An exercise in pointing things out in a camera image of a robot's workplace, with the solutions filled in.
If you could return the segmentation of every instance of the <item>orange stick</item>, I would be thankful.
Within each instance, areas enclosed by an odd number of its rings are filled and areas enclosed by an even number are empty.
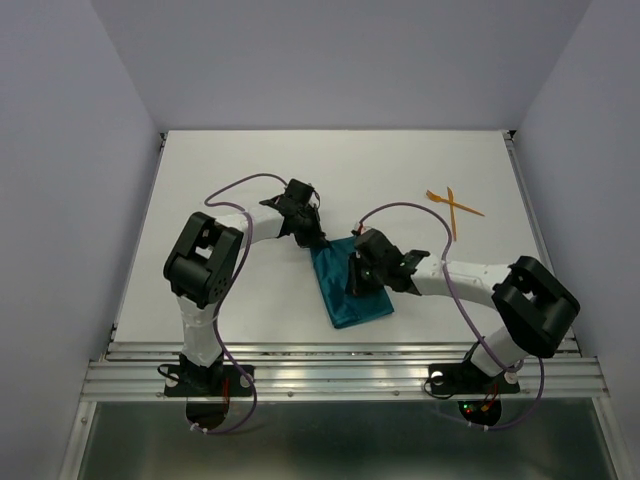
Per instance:
[[[449,194],[449,209],[451,210],[451,229],[453,230],[453,241],[458,241],[458,231],[456,229],[456,214],[455,214],[455,205],[453,200],[453,190],[447,187],[447,193]]]

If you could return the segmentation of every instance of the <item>black mounting plate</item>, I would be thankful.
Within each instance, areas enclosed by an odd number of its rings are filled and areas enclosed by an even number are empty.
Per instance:
[[[456,382],[459,378],[460,372],[459,363],[434,363],[429,365],[429,374],[433,375],[435,372],[442,373],[442,384],[436,385],[434,382],[430,382],[431,393],[437,396],[447,395],[484,395],[487,393],[487,385],[471,385],[464,382]],[[500,395],[520,393],[519,383],[509,383],[504,379],[504,374],[495,377],[491,385],[498,384],[498,391]]]
[[[242,369],[254,377],[255,368],[253,365],[241,365]],[[169,365],[167,367],[167,373],[170,375],[180,375],[180,365]],[[171,398],[178,397],[222,397],[222,383],[223,380],[229,379],[229,397],[250,397],[252,395],[249,387],[243,387],[240,384],[240,379],[243,378],[240,372],[233,365],[223,365],[222,375],[220,376],[220,382],[215,388],[211,390],[202,390],[201,388],[193,387],[187,383],[178,383],[175,387],[164,385],[164,396]]]

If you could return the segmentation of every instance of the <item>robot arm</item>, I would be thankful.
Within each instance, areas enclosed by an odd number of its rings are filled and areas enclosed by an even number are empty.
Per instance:
[[[291,180],[284,193],[249,209],[251,243],[293,234],[300,247],[324,247],[318,208],[309,203],[310,185]],[[191,384],[214,387],[222,347],[212,324],[219,303],[231,286],[236,260],[246,247],[249,222],[242,214],[212,218],[191,215],[164,266],[164,277],[178,298],[184,346],[180,377]]]
[[[443,262],[429,252],[403,254],[375,229],[359,235],[355,248],[349,260],[349,293],[366,295],[389,286],[414,295],[451,296]],[[504,326],[484,340],[503,365],[528,355],[552,357],[580,310],[573,295],[531,257],[520,257],[512,265],[448,261],[447,270],[461,300],[494,308],[502,317]],[[504,373],[477,344],[462,364],[438,367],[444,377],[434,390],[445,395],[483,393]]]

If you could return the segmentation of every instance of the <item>cable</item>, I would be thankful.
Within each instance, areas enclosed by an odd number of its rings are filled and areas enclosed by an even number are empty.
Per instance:
[[[369,213],[367,213],[364,217],[362,217],[360,219],[360,222],[359,222],[360,225],[363,225],[364,221],[366,219],[368,219],[369,217],[371,217],[373,214],[378,213],[381,210],[386,210],[387,208],[390,208],[390,207],[413,207],[413,208],[417,208],[418,210],[423,210],[423,211],[425,211],[427,213],[430,213],[437,220],[439,220],[440,223],[442,223],[442,225],[444,226],[444,229],[447,231],[447,244],[445,245],[444,250],[442,250],[442,255],[440,256],[440,258],[442,260],[442,273],[444,273],[444,279],[447,282],[447,288],[449,289],[449,292],[451,293],[451,298],[453,298],[453,301],[455,302],[456,306],[458,307],[458,310],[460,311],[460,314],[462,315],[462,318],[464,318],[465,322],[467,322],[467,325],[469,326],[469,328],[471,329],[471,331],[473,332],[475,337],[478,339],[478,342],[480,342],[480,345],[482,345],[482,347],[486,350],[486,352],[489,355],[489,357],[491,357],[491,360],[493,360],[505,372],[517,372],[519,370],[518,366],[510,367],[508,365],[505,365],[502,362],[502,360],[500,360],[498,358],[498,356],[495,354],[495,352],[493,350],[491,350],[491,347],[489,347],[489,344],[486,342],[486,340],[484,339],[484,337],[480,333],[480,330],[477,329],[477,327],[473,323],[473,320],[471,320],[471,317],[467,313],[466,309],[464,308],[464,305],[462,304],[462,301],[460,300],[460,295],[458,294],[458,289],[456,288],[455,284],[453,283],[453,280],[451,280],[451,275],[449,275],[449,268],[447,267],[447,254],[449,253],[449,249],[451,248],[451,243],[453,242],[453,237],[451,235],[451,229],[449,228],[449,224],[447,224],[447,222],[445,221],[444,218],[442,218],[440,215],[438,215],[436,212],[434,212],[430,208],[423,207],[422,205],[418,205],[417,203],[393,202],[393,203],[388,203],[386,205],[382,205],[381,207],[378,207],[378,208],[375,208],[375,209],[371,210]]]
[[[158,368],[156,370],[158,370],[158,373],[160,375],[162,375],[164,378],[167,378],[167,379],[169,379],[169,380],[171,380],[173,382],[176,382],[176,383],[183,383],[183,381],[180,378],[174,377],[170,373],[162,371],[163,367],[169,368],[171,366],[173,366],[173,365],[171,365],[170,363],[162,363],[162,364],[158,365]]]
[[[235,203],[231,203],[231,202],[216,202],[216,203],[206,203],[208,201],[210,201],[213,197],[215,197],[216,195],[219,195],[220,193],[228,190],[229,188],[231,188],[232,186],[238,185],[244,181],[247,181],[251,178],[256,178],[258,176],[262,176],[263,174],[257,174],[257,175],[252,175],[250,177],[246,177],[238,182],[235,182],[234,184],[227,186],[225,188],[223,188],[222,190],[219,190],[218,192],[209,195],[209,197],[207,197],[207,200],[205,200],[205,204],[208,207],[231,207],[231,208],[235,208],[236,210],[240,211],[240,213],[242,213],[246,218],[247,218],[247,223],[248,223],[248,227],[247,227],[247,241],[245,243],[245,248],[244,248],[244,252],[242,254],[242,258],[240,259],[240,263],[238,264],[238,267],[235,269],[235,271],[233,272],[233,275],[231,276],[231,281],[229,282],[229,288],[227,288],[227,291],[225,292],[224,296],[220,299],[220,301],[217,303],[214,312],[213,312],[213,333],[216,336],[216,340],[218,341],[218,343],[220,344],[220,347],[222,348],[222,352],[226,355],[226,357],[229,359],[229,361],[233,364],[233,366],[236,368],[236,370],[238,370],[238,372],[240,373],[240,375],[242,375],[245,380],[247,380],[247,382],[249,383],[249,388],[251,389],[251,393],[253,394],[253,403],[251,405],[251,409],[249,410],[249,412],[244,416],[244,418],[242,418],[242,420],[240,420],[238,423],[236,423],[235,425],[229,427],[229,428],[225,428],[222,430],[207,430],[207,429],[203,429],[200,428],[200,426],[198,426],[197,424],[194,424],[193,422],[191,422],[189,419],[187,419],[187,422],[189,423],[189,425],[191,426],[191,428],[193,430],[196,430],[198,432],[204,433],[206,435],[221,435],[221,434],[225,434],[225,433],[229,433],[232,432],[238,428],[240,428],[242,425],[244,425],[247,420],[249,420],[249,418],[251,418],[251,416],[253,415],[253,412],[255,412],[256,407],[258,406],[258,391],[256,390],[256,385],[253,381],[253,378],[251,378],[251,375],[249,375],[247,372],[245,372],[245,370],[240,366],[240,364],[236,361],[236,359],[233,357],[233,355],[231,355],[231,352],[229,352],[229,350],[227,349],[227,346],[224,344],[224,341],[222,340],[222,337],[220,336],[220,332],[218,331],[218,315],[220,313],[220,308],[222,307],[222,303],[224,302],[225,298],[227,298],[227,295],[229,294],[229,291],[231,290],[231,287],[233,286],[233,284],[235,283],[236,279],[238,278],[238,275],[240,274],[240,272],[242,271],[242,267],[244,267],[245,262],[247,261],[247,257],[249,256],[249,250],[251,247],[251,242],[253,240],[253,219],[251,218],[251,215],[249,215],[249,213],[242,208],[240,205],[237,205]]]
[[[238,181],[235,181],[233,183],[230,183],[229,185],[227,185],[224,188],[221,188],[220,190],[218,190],[217,192],[213,192],[211,195],[209,195],[207,198],[204,199],[204,204],[207,207],[215,207],[215,204],[210,204],[209,202],[211,202],[211,200],[213,200],[215,197],[217,197],[218,195],[220,195],[221,193],[226,192],[227,190],[232,189],[233,187],[237,187],[238,185],[240,185],[241,183],[244,182],[248,182],[249,180],[253,180],[254,178],[260,178],[260,177],[269,177],[269,178],[275,178],[276,180],[282,182],[282,184],[286,187],[287,186],[287,182],[285,182],[285,180],[279,176],[279,175],[275,175],[273,173],[254,173],[253,175],[249,175],[248,177],[244,177],[241,178]]]
[[[427,395],[429,395],[431,398],[435,398],[436,400],[449,400],[451,397],[453,397],[454,395],[456,395],[455,393],[452,393],[451,395],[435,395],[433,393],[431,393],[428,389],[427,389],[427,385],[431,383],[431,379],[427,379],[426,382],[424,382],[424,384],[422,384],[422,391],[424,393],[426,393]]]
[[[440,417],[448,418],[449,420],[461,423],[461,424],[466,425],[468,427],[477,428],[477,429],[485,430],[485,431],[487,431],[487,430],[500,431],[500,430],[507,430],[509,428],[515,427],[516,425],[521,424],[527,418],[529,418],[531,415],[533,415],[535,413],[535,411],[540,407],[540,402],[542,400],[542,393],[544,392],[545,372],[544,372],[544,363],[542,362],[541,358],[538,358],[538,363],[540,364],[540,387],[538,387],[538,394],[536,395],[536,398],[533,400],[533,405],[531,405],[531,408],[529,410],[527,410],[524,414],[522,414],[521,416],[519,416],[515,420],[512,420],[511,422],[507,422],[507,423],[504,423],[502,425],[495,425],[493,427],[489,427],[489,426],[486,426],[486,425],[480,425],[480,424],[477,424],[477,423],[469,422],[467,420],[463,420],[463,419],[458,418],[458,417],[454,417],[452,415],[447,415],[446,413],[442,413],[440,411],[440,409],[439,409],[439,406],[438,406],[437,402],[436,402],[436,408],[433,409],[433,412],[436,415],[440,416]]]
[[[453,280],[451,280],[451,275],[449,275],[449,269],[447,267],[447,254],[449,253],[449,249],[451,248],[451,243],[453,241],[453,237],[451,235],[451,229],[449,228],[449,225],[444,220],[444,218],[442,218],[440,215],[438,215],[436,212],[434,212],[430,208],[424,207],[422,205],[418,205],[417,203],[393,202],[393,203],[388,203],[386,205],[382,205],[382,206],[380,206],[378,208],[375,208],[375,209],[371,210],[369,213],[367,213],[364,217],[362,217],[360,219],[360,222],[359,222],[360,226],[362,227],[364,225],[365,220],[367,220],[373,214],[378,213],[381,210],[386,210],[387,208],[390,208],[390,207],[412,207],[412,208],[417,208],[418,210],[423,210],[423,211],[431,214],[432,216],[434,216],[442,224],[442,226],[444,227],[444,229],[447,232],[447,243],[446,243],[444,249],[442,250],[442,255],[440,256],[440,258],[442,260],[442,273],[444,274],[445,281],[447,282],[447,287],[449,288],[449,292],[451,293],[451,298],[453,298],[453,301],[455,302],[456,306],[458,307],[458,310],[460,311],[460,314],[462,315],[462,318],[464,318],[465,322],[467,322],[467,325],[469,326],[469,328],[471,329],[473,334],[478,339],[478,342],[480,342],[482,347],[486,350],[486,352],[489,355],[489,357],[491,357],[491,359],[500,368],[502,368],[506,372],[517,372],[518,370],[520,370],[522,368],[522,366],[524,365],[524,360],[518,362],[518,364],[515,367],[509,367],[509,366],[505,365],[498,358],[498,356],[495,354],[495,352],[493,350],[491,350],[491,347],[489,347],[489,345],[485,341],[484,337],[482,336],[480,331],[477,329],[477,327],[473,323],[473,320],[471,320],[471,317],[469,316],[469,314],[465,310],[464,305],[462,304],[462,301],[460,300],[460,296],[458,294],[458,290],[457,290],[455,284],[453,283]],[[475,425],[476,427],[479,427],[479,428],[482,428],[482,429],[485,429],[485,430],[506,430],[507,428],[511,428],[511,427],[514,427],[514,426],[520,424],[525,419],[527,419],[531,414],[533,414],[533,412],[535,412],[538,409],[538,407],[540,406],[540,401],[542,400],[542,393],[544,392],[544,377],[545,377],[544,363],[542,362],[541,358],[538,358],[538,362],[540,364],[540,388],[538,389],[538,395],[536,396],[536,398],[535,398],[535,400],[533,402],[533,405],[531,406],[531,408],[524,415],[522,415],[521,417],[517,418],[516,420],[513,420],[512,422],[505,423],[504,425],[498,425],[498,426],[494,426],[494,427],[487,427],[485,425],[477,425],[475,423],[468,422],[469,426],[474,426]],[[464,420],[460,420],[459,418],[455,418],[455,417],[452,417],[450,415],[442,414],[439,411],[437,411],[437,413],[439,415],[444,415],[445,417],[453,419],[455,421],[462,421],[463,423],[467,423]]]

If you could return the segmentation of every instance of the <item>black bracket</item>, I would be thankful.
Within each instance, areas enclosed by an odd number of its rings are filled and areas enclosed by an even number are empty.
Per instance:
[[[251,377],[254,377],[255,368],[253,365],[241,365],[242,369]],[[183,373],[180,365],[169,365],[167,373],[171,376]],[[189,382],[177,382],[173,387],[169,387],[166,382],[164,386],[164,396],[169,398],[185,398],[185,397],[222,397],[223,386],[226,380],[229,381],[229,397],[250,397],[253,395],[251,388],[247,385],[246,379],[240,374],[238,369],[233,365],[222,365],[220,376],[208,387],[203,385],[194,385]]]
[[[202,212],[191,215],[164,265],[171,291],[186,296],[200,309],[217,302],[231,284],[242,236]],[[199,254],[198,248],[211,249],[211,255]]]

